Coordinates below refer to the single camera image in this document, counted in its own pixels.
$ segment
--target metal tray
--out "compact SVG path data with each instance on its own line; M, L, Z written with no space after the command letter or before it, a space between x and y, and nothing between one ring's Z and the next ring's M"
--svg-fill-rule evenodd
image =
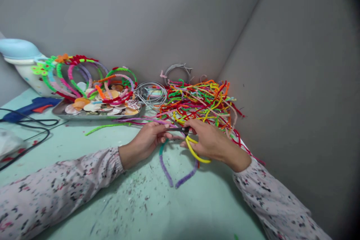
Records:
M71 104L70 101L68 101L67 99L63 99L58 105L53 108L52 114L68 121L89 121L138 117L141 112L140 108L139 113L133 115L87 115L85 111L82 111L78 115L71 115L65 112L65 107L69 104Z

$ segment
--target white plastic bag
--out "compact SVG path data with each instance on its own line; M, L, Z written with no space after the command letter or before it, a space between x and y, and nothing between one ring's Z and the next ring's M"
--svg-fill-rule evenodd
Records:
M13 132L0 128L0 160L25 146L25 142Z

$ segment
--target gray wall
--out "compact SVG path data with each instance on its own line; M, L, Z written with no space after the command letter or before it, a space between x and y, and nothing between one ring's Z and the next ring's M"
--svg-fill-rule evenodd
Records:
M45 55L85 54L140 80L188 63L215 77L258 0L0 0L0 30Z
M245 143L335 239L358 205L358 21L351 0L260 0L220 76Z
M2 38L5 37L0 32L0 39ZM5 62L3 56L0 54L0 85L8 86L9 83L11 84L11 87L2 87L1 89L0 106L29 88L29 85L19 75L14 66Z

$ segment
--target hand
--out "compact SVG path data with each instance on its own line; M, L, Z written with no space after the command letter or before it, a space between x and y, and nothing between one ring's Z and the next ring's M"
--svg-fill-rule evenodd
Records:
M159 143L171 139L173 135L165 132L167 128L169 128L169 124L147 123L130 143L120 146L119 154L123 168L128 170L148 158Z
M198 144L190 142L198 155L219 160L235 172L241 172L251 164L250 156L230 141L219 128L200 120L189 120L184 126L191 126L193 133L199 136ZM180 146L187 147L186 142L182 142Z

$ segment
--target left hand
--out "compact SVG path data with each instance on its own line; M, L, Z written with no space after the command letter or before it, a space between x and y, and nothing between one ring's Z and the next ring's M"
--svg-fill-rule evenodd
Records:
M165 131L167 128L169 124L147 123L130 143L119 147L123 168L127 170L148 158L159 143L171 139L173 135Z

